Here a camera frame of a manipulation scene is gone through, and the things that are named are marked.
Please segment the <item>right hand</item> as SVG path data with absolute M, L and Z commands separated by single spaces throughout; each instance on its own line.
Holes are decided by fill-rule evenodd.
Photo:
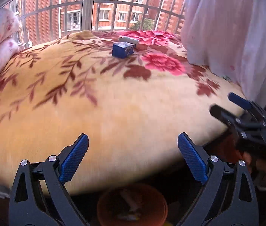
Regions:
M 266 160 L 254 158 L 248 152 L 244 152 L 242 158 L 246 162 L 250 174 L 256 173 L 254 181 L 257 188 L 266 191 Z

